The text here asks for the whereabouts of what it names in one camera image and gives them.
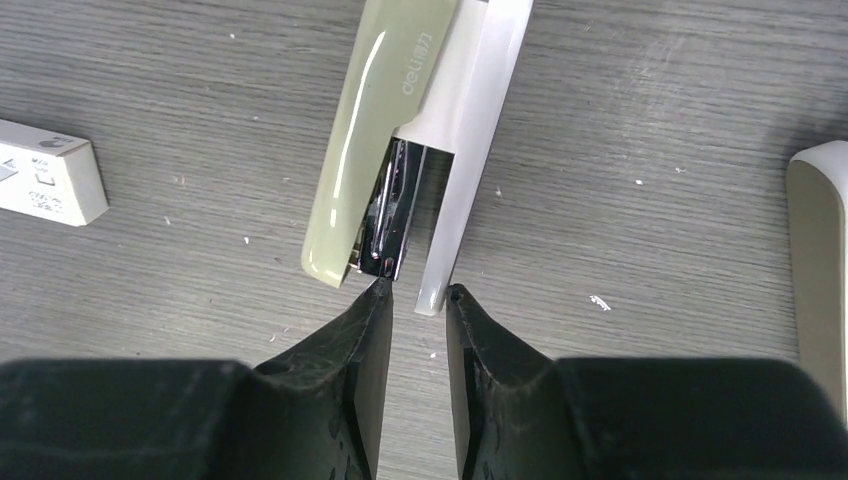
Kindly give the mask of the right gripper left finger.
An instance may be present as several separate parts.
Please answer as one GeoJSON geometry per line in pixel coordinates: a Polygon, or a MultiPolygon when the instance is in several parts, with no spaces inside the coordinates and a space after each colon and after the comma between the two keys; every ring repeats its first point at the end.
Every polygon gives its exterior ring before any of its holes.
{"type": "Polygon", "coordinates": [[[392,284],[250,367],[29,359],[1,367],[5,479],[372,479],[392,284]]]}

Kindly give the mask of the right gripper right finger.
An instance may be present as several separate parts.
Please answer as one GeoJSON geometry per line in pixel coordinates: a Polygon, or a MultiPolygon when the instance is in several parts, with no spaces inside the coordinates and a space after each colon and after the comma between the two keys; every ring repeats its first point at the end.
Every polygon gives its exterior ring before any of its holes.
{"type": "Polygon", "coordinates": [[[847,429],[796,365],[542,354],[452,285],[462,479],[843,479],[847,429]]]}

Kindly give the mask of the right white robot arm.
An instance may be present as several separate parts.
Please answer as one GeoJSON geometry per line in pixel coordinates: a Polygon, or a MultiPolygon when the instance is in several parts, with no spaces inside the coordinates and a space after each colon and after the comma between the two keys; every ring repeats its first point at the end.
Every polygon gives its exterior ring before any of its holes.
{"type": "MultiPolygon", "coordinates": [[[[352,185],[319,189],[306,244],[372,284],[278,356],[49,360],[1,367],[5,479],[372,479],[392,282],[427,148],[395,140],[352,185]]],[[[753,358],[551,359],[488,315],[452,263],[482,164],[458,155],[418,310],[446,308],[462,479],[843,479],[847,475],[847,145],[788,163],[799,364],[753,358]]]]}

